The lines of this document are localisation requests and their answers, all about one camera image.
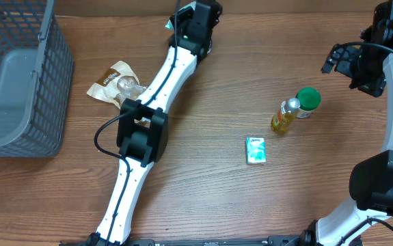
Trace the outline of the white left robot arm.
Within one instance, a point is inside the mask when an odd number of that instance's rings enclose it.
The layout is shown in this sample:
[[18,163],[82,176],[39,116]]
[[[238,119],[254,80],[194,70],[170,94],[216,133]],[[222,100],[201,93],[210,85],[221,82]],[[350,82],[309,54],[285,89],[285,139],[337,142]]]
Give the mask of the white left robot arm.
[[86,245],[123,245],[128,240],[143,183],[167,146],[168,111],[185,81],[210,53],[213,28],[222,12],[221,4],[213,0],[177,6],[170,16],[173,34],[167,57],[156,77],[136,99],[125,99],[120,114],[98,129],[101,133],[118,123],[118,152],[98,151],[117,158],[119,167],[105,216]]

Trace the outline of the small teal white box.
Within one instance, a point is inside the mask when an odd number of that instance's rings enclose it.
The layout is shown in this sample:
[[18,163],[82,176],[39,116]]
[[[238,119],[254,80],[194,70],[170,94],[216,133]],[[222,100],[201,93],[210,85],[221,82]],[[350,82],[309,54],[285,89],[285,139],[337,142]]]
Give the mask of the small teal white box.
[[247,137],[246,162],[248,165],[263,164],[266,162],[265,139],[262,137]]

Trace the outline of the green-capped white bottle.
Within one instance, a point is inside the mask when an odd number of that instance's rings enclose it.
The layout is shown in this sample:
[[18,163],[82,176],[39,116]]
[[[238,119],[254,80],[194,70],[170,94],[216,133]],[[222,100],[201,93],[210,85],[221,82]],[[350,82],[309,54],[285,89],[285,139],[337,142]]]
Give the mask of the green-capped white bottle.
[[304,119],[312,115],[314,110],[321,103],[321,95],[319,91],[313,87],[304,87],[296,95],[300,102],[299,113],[297,118]]

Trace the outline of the cream brown bread bag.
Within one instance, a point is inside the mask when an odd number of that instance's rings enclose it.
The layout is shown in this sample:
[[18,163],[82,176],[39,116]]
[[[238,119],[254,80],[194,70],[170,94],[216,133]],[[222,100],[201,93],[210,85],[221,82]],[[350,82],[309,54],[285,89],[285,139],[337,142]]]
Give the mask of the cream brown bread bag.
[[121,108],[125,99],[136,100],[147,87],[139,84],[137,75],[123,61],[111,66],[87,91],[87,95]]

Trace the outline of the white barcode scanner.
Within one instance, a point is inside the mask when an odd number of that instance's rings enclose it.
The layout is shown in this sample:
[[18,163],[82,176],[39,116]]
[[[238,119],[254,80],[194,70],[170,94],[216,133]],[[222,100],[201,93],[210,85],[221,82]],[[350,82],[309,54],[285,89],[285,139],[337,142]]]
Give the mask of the white barcode scanner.
[[213,45],[213,41],[210,39],[210,42],[209,42],[209,45],[208,45],[208,50],[206,52],[207,55],[211,52],[212,45]]

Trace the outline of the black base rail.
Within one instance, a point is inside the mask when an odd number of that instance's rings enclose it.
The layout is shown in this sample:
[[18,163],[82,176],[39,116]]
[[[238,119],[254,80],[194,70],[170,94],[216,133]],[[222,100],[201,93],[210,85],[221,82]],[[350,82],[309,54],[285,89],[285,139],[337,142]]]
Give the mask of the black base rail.
[[299,246],[314,245],[314,237],[309,232],[301,235],[275,235],[254,239],[206,239],[182,241],[154,241],[152,239],[128,240],[126,246]]

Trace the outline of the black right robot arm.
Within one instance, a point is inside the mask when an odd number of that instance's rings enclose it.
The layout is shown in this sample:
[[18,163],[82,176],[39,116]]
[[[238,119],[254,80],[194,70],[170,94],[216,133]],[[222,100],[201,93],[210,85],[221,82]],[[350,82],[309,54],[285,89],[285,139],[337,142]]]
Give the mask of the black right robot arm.
[[328,216],[313,221],[298,245],[349,245],[376,223],[393,217],[393,0],[374,10],[359,42],[335,44],[321,71],[351,78],[350,88],[380,97],[388,94],[385,138],[379,154],[351,172],[349,196]]

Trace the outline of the light teal snack packet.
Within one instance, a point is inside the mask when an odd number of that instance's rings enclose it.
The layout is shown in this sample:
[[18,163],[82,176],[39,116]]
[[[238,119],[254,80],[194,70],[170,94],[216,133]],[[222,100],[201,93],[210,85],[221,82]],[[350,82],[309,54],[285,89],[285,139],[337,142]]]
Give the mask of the light teal snack packet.
[[184,7],[180,8],[177,14],[170,16],[168,22],[165,25],[165,28],[173,31],[176,25],[179,26],[181,23],[192,19],[195,7],[196,2],[192,1],[191,3],[188,3]]

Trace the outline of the yellow Vim dish soap bottle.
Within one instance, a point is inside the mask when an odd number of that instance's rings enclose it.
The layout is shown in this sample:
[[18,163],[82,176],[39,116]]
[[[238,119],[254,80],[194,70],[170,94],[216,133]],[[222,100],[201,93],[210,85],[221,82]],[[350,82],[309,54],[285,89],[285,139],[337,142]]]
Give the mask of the yellow Vim dish soap bottle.
[[298,98],[284,100],[271,120],[272,131],[283,135],[297,117],[300,106],[301,104]]

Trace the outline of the dark grey plastic basket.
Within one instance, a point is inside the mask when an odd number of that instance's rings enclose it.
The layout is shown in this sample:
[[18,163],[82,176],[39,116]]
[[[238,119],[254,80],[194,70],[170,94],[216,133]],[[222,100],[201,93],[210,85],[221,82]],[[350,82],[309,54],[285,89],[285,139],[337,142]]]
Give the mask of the dark grey plastic basket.
[[0,0],[0,156],[55,156],[74,59],[54,1]]

